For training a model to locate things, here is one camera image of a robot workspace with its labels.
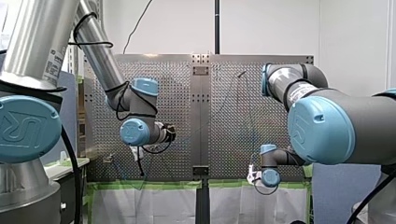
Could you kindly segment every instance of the light blue joint cap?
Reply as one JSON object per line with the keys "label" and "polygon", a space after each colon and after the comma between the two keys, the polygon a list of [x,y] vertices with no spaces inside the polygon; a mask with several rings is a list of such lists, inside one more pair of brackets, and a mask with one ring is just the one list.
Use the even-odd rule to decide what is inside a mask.
{"label": "light blue joint cap", "polygon": [[158,82],[147,77],[136,77],[132,81],[131,87],[150,96],[158,96]]}
{"label": "light blue joint cap", "polygon": [[274,188],[280,183],[280,175],[274,169],[264,169],[262,171],[262,183],[267,188]]}
{"label": "light blue joint cap", "polygon": [[56,109],[34,97],[1,97],[0,120],[0,162],[35,160],[52,150],[61,137]]}
{"label": "light blue joint cap", "polygon": [[306,97],[291,107],[288,132],[296,153],[309,162],[343,163],[355,148],[355,130],[347,113],[320,96]]}
{"label": "light blue joint cap", "polygon": [[270,96],[267,91],[267,73],[270,66],[270,64],[265,64],[262,67],[262,96]]}
{"label": "light blue joint cap", "polygon": [[260,155],[276,150],[276,145],[266,144],[260,147]]}
{"label": "light blue joint cap", "polygon": [[393,93],[393,94],[396,95],[396,88],[389,89],[389,90],[387,90],[385,92]]}
{"label": "light blue joint cap", "polygon": [[149,142],[149,127],[141,119],[128,119],[120,128],[120,136],[126,145],[141,147]]}

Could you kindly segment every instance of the white wall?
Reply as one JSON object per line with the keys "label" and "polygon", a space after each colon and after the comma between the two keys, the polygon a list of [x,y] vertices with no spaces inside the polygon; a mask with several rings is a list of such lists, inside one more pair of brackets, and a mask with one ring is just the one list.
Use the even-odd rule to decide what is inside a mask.
{"label": "white wall", "polygon": [[224,54],[308,54],[318,61],[318,0],[221,1]]}
{"label": "white wall", "polygon": [[389,0],[321,0],[319,67],[332,87],[371,95],[387,87]]}
{"label": "white wall", "polygon": [[[147,1],[104,0],[107,35],[121,53]],[[318,0],[220,1],[221,53],[318,58]],[[156,0],[127,53],[214,51],[213,0]]]}
{"label": "white wall", "polygon": [[[104,0],[104,25],[115,53],[122,53],[129,33],[148,0]],[[212,0],[154,0],[127,53],[206,53],[214,47]]]}

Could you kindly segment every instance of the metal panel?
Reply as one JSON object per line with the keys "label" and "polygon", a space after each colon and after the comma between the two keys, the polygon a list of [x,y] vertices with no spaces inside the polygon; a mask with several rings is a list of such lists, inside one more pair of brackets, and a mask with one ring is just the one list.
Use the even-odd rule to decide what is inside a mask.
{"label": "metal panel", "polygon": [[[191,56],[120,55],[118,62],[126,80],[133,77],[152,77],[159,82],[157,120],[175,124],[177,127],[177,140],[165,153],[153,156],[145,154],[150,157],[143,161],[144,169],[149,172],[149,179],[192,179]],[[96,159],[89,167],[89,179],[101,181],[141,178],[131,149],[120,140],[122,122],[116,119],[114,111],[105,106],[105,95],[96,78],[92,80],[92,84],[92,119],[89,122],[93,138],[87,138],[93,139],[92,150],[95,151]],[[105,163],[104,159],[111,154],[112,162]]]}
{"label": "metal panel", "polygon": [[[211,57],[209,178],[246,178],[250,160],[260,165],[260,145],[289,145],[285,108],[262,97],[262,66],[312,62],[311,56]],[[280,173],[284,181],[304,179],[303,169],[280,167]]]}
{"label": "metal panel", "polygon": [[[206,56],[203,62],[197,62],[197,55],[117,57],[127,80],[152,77],[159,81],[157,120],[177,126],[177,140],[168,151],[145,154],[149,158],[144,159],[143,166],[150,180],[190,180],[193,165],[209,165],[210,178],[245,178],[250,157],[257,154],[261,144],[289,144],[283,106],[261,96],[262,66],[311,63],[312,58]],[[121,122],[105,106],[103,90],[87,67],[87,155],[92,159],[89,180],[141,178],[131,149],[120,140]],[[110,155],[111,163],[104,162]],[[281,173],[284,180],[302,180],[302,170],[294,167],[281,169]]]}

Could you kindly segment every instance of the cable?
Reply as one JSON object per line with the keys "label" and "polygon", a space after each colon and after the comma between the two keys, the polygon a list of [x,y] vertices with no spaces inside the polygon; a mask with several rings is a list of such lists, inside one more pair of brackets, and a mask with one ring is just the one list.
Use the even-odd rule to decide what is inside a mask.
{"label": "cable", "polygon": [[254,152],[254,150],[256,149],[256,128],[253,122],[253,117],[251,115],[251,99],[250,99],[250,93],[249,93],[249,85],[248,85],[248,78],[245,76],[245,81],[246,81],[246,86],[247,86],[247,98],[248,98],[248,116],[250,119],[250,129],[251,129],[251,144],[252,144],[252,152]]}
{"label": "cable", "polygon": [[125,51],[126,51],[126,49],[128,48],[129,42],[131,41],[131,37],[132,37],[132,35],[134,34],[134,32],[136,31],[137,26],[139,26],[140,21],[141,21],[141,20],[143,19],[143,17],[145,16],[146,11],[148,10],[149,5],[151,4],[151,2],[152,2],[152,0],[149,0],[149,1],[148,1],[148,4],[146,5],[145,10],[143,11],[142,15],[140,16],[139,20],[137,21],[136,26],[134,27],[134,29],[132,30],[132,32],[129,34],[129,36],[128,36],[128,41],[126,42],[126,45],[125,45],[125,47],[124,47],[124,50],[123,50],[122,54],[125,54]]}
{"label": "cable", "polygon": [[119,102],[117,103],[117,108],[116,108],[116,118],[117,118],[117,120],[123,121],[123,120],[125,120],[125,119],[128,119],[130,116],[138,116],[138,117],[144,117],[144,118],[155,118],[155,115],[158,114],[158,109],[157,109],[157,107],[155,107],[155,105],[153,105],[150,101],[146,100],[143,96],[141,96],[136,90],[134,90],[134,89],[132,89],[132,88],[131,88],[132,92],[133,92],[137,97],[139,97],[142,101],[144,101],[146,104],[148,104],[148,105],[154,110],[155,115],[128,113],[125,117],[120,118],[120,115],[119,115],[119,113],[120,113],[120,107],[122,107],[121,101],[122,101],[122,99],[123,99],[123,97],[124,97],[124,95],[125,95],[125,92],[128,90],[129,83],[130,83],[129,81],[126,81],[126,82],[124,83],[125,88],[122,90],[121,96],[119,97]]}
{"label": "cable", "polygon": [[361,212],[361,210],[374,198],[374,196],[381,191],[384,187],[386,187],[396,176],[396,170],[394,170],[384,181],[381,182],[373,191],[367,195],[367,197],[361,202],[359,207],[352,213],[350,216],[349,220],[347,221],[346,224],[352,224],[356,218],[358,217],[358,214]]}
{"label": "cable", "polygon": [[278,148],[278,150],[286,152],[291,157],[291,159],[294,161],[294,163],[296,163],[296,166],[297,166],[296,168],[300,168],[300,165],[297,162],[297,160],[294,158],[293,153],[291,153],[290,151],[283,149],[283,148]]}
{"label": "cable", "polygon": [[168,146],[166,146],[164,149],[162,149],[160,151],[150,151],[150,150],[146,149],[145,147],[142,147],[142,148],[143,148],[143,150],[145,150],[149,154],[158,155],[158,154],[161,154],[161,153],[165,152],[166,149],[168,149],[171,145],[172,145],[172,141],[169,142]]}
{"label": "cable", "polygon": [[76,46],[85,46],[85,45],[108,45],[108,48],[113,48],[114,44],[109,41],[98,41],[98,42],[83,42],[83,43],[75,43],[69,42],[68,45],[76,45]]}
{"label": "cable", "polygon": [[145,172],[143,171],[142,168],[142,163],[140,162],[140,147],[137,148],[137,166],[139,166],[139,170],[140,170],[140,176],[144,176]]}
{"label": "cable", "polygon": [[96,42],[83,42],[83,43],[78,43],[77,42],[77,35],[78,35],[78,30],[81,28],[82,23],[87,20],[90,17],[94,17],[98,19],[98,15],[95,12],[88,13],[84,15],[79,22],[77,23],[75,29],[73,30],[73,38],[75,42],[69,42],[68,45],[76,45],[80,48],[80,46],[88,46],[88,45],[108,45],[108,47],[111,49],[113,48],[114,44],[109,42],[109,41],[96,41]]}
{"label": "cable", "polygon": [[75,210],[75,220],[74,223],[79,223],[81,217],[81,204],[82,204],[82,195],[81,195],[81,177],[80,171],[78,168],[78,162],[73,150],[72,144],[70,143],[70,139],[67,136],[67,132],[62,126],[62,139],[64,140],[64,144],[66,145],[67,153],[69,154],[70,161],[72,162],[73,174],[75,178],[75,201],[76,201],[76,210]]}
{"label": "cable", "polygon": [[257,182],[258,180],[261,180],[261,178],[257,178],[257,179],[255,179],[255,180],[253,180],[253,185],[254,185],[254,189],[255,189],[258,193],[260,193],[260,195],[269,196],[269,195],[275,193],[275,192],[277,191],[277,188],[279,187],[279,185],[276,185],[275,189],[274,189],[273,191],[271,191],[270,193],[263,193],[263,192],[259,191],[259,189],[257,188],[256,182]]}

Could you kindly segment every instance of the green tape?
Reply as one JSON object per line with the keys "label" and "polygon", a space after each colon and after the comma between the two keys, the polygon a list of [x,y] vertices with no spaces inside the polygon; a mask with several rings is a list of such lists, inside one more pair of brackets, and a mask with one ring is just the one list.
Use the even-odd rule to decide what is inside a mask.
{"label": "green tape", "polygon": [[[239,188],[243,186],[251,186],[246,179],[217,179],[209,180],[210,189],[229,189],[229,188]],[[310,182],[282,182],[279,184],[281,189],[308,189]]]}
{"label": "green tape", "polygon": [[310,164],[308,166],[303,166],[303,168],[304,168],[305,177],[312,178],[312,174],[314,173],[314,166]]}
{"label": "green tape", "polygon": [[101,189],[199,189],[201,181],[150,182],[143,180],[117,180],[107,183],[88,183],[88,188]]}
{"label": "green tape", "polygon": [[306,223],[311,224],[311,196],[312,196],[312,185],[308,182],[308,188],[306,193]]}
{"label": "green tape", "polygon": [[85,200],[88,203],[88,224],[92,224],[93,195],[97,190],[107,189],[200,189],[201,181],[180,181],[180,182],[150,182],[143,180],[116,180],[113,182],[91,182],[87,184],[87,195]]}

